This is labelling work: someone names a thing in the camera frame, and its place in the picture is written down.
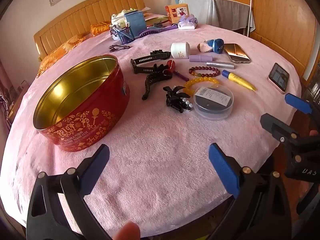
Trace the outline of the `person's right hand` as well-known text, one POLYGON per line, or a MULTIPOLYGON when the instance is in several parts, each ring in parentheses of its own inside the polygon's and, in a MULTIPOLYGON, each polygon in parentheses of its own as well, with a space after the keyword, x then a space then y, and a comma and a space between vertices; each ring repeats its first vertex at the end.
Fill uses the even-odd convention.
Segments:
POLYGON ((309 135, 310 136, 316 136, 316 135, 319 135, 319 132, 316 131, 316 130, 311 130, 309 135))

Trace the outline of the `person's left hand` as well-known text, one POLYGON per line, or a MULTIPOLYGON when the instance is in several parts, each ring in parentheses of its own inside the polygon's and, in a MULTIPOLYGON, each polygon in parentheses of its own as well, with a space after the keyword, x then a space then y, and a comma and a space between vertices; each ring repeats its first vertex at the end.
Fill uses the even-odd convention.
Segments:
POLYGON ((134 222, 128 222, 114 235, 113 240, 140 240, 140 228, 134 222))

